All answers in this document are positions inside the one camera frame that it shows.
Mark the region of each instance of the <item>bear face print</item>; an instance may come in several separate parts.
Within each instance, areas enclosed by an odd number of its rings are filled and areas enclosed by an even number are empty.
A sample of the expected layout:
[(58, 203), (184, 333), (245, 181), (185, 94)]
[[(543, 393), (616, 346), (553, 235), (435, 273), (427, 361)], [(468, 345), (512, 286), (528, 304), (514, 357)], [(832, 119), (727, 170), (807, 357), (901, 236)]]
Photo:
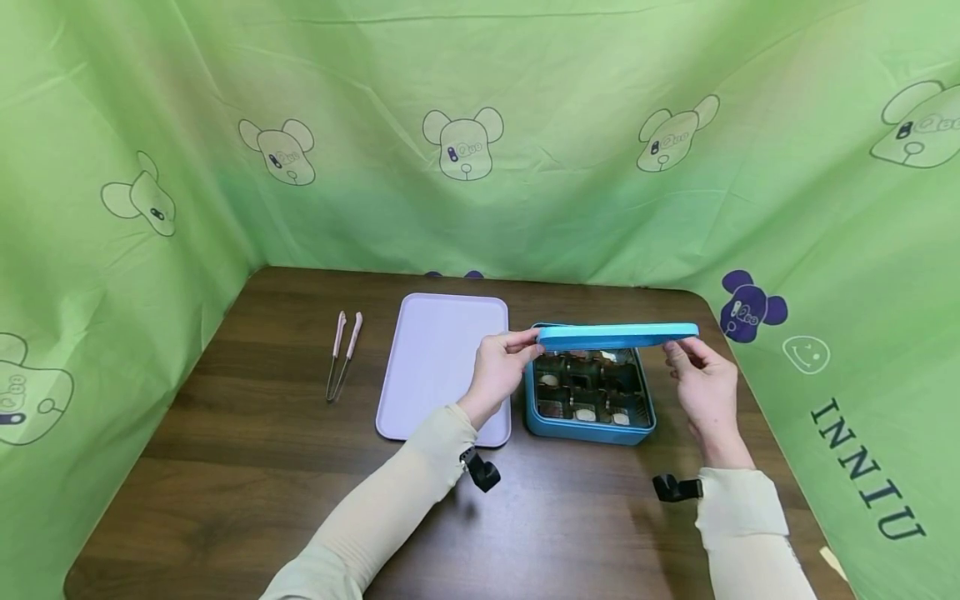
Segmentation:
[(870, 150), (881, 160), (929, 169), (960, 152), (960, 85), (920, 82), (901, 91), (881, 113), (893, 125)]
[(711, 94), (693, 110), (672, 114), (662, 108), (650, 115), (640, 129), (640, 141), (647, 145), (636, 167), (649, 173), (672, 169), (690, 152), (693, 134), (709, 125), (719, 109), (720, 99)]
[[(430, 271), (429, 273), (426, 274), (426, 276), (442, 277), (444, 275), (439, 271)], [(483, 274), (480, 273), (479, 271), (469, 271), (466, 275), (464, 275), (464, 279), (482, 279), (482, 278), (483, 278)]]
[(27, 342), (0, 333), (0, 442), (26, 445), (42, 438), (66, 411), (73, 377), (60, 369), (23, 366)]
[(733, 297), (720, 309), (720, 328), (731, 340), (749, 344), (756, 339), (760, 324), (779, 325), (786, 321), (786, 300), (768, 297), (746, 271), (727, 273), (723, 287)]
[(244, 119), (240, 137), (252, 150), (263, 155), (263, 163), (274, 179), (290, 185), (306, 185), (317, 177), (306, 153), (313, 149), (313, 133), (297, 119), (287, 119), (280, 130), (260, 130)]
[(490, 145), (503, 135), (503, 117), (494, 108), (481, 108), (472, 119), (451, 121), (439, 110), (423, 117), (423, 137), (440, 146), (440, 170), (460, 181), (476, 181), (490, 174)]
[(153, 159), (142, 152), (136, 153), (136, 157), (140, 162), (140, 175), (133, 183), (112, 181), (104, 185), (100, 188), (100, 199), (115, 216), (121, 219), (143, 217), (154, 231), (170, 237), (177, 230), (174, 225), (177, 207), (157, 183), (159, 172)]

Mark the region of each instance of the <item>pink tongs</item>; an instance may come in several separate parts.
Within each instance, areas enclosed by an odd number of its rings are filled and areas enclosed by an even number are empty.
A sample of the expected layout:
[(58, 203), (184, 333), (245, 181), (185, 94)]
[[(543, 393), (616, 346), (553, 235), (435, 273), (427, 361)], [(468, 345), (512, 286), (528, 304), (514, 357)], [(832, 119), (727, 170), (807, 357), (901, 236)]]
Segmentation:
[(331, 393), (330, 383), (333, 381), (333, 371), (337, 364), (337, 354), (340, 352), (340, 343), (344, 339), (344, 325), (347, 324), (347, 313), (341, 310), (340, 316), (337, 317), (337, 337), (333, 342), (333, 360), (330, 361), (330, 375), (326, 378), (325, 397), (327, 404), (337, 399), (341, 388), (344, 386), (344, 377), (347, 376), (347, 367), (350, 366), (350, 359), (353, 358), (353, 349), (356, 348), (357, 345), (357, 336), (360, 335), (360, 325), (363, 324), (363, 315), (357, 313), (356, 320), (356, 324), (353, 325), (353, 335), (350, 336), (350, 345), (347, 347), (347, 361), (344, 363), (344, 367), (340, 369), (340, 376), (337, 377), (337, 383)]

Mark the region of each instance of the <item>purple tray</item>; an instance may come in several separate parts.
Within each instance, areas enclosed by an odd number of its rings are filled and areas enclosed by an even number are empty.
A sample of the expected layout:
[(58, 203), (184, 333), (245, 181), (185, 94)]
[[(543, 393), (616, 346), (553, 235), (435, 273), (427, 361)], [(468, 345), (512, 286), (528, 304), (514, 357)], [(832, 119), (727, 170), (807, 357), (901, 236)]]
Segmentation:
[[(394, 345), (376, 430), (406, 440), (433, 409), (460, 399), (473, 377), (477, 346), (485, 335), (509, 328), (499, 298), (411, 294), (400, 304)], [(510, 402), (480, 429), (477, 445), (498, 447), (510, 439)]]

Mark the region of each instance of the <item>green curtain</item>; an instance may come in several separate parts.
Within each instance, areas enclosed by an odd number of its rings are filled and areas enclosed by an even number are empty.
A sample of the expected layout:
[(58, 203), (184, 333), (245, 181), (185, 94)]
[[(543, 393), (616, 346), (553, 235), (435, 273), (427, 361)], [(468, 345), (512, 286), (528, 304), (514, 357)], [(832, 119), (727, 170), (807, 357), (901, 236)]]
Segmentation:
[(10, 0), (0, 595), (61, 595), (270, 264), (696, 292), (860, 597), (950, 597), (956, 15)]

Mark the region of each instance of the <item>black clip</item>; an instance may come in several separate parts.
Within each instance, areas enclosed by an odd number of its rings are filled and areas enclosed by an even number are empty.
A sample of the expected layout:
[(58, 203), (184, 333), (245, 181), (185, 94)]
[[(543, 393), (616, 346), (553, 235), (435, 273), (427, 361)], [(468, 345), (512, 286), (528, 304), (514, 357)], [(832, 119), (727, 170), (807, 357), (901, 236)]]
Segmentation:
[(677, 481), (671, 473), (654, 477), (654, 490), (660, 502), (683, 502), (704, 497), (704, 486), (699, 479)]
[(467, 466), (470, 479), (483, 493), (489, 492), (493, 486), (500, 483), (500, 471), (493, 463), (487, 463), (477, 454), (476, 446), (471, 446), (460, 455), (460, 462)]

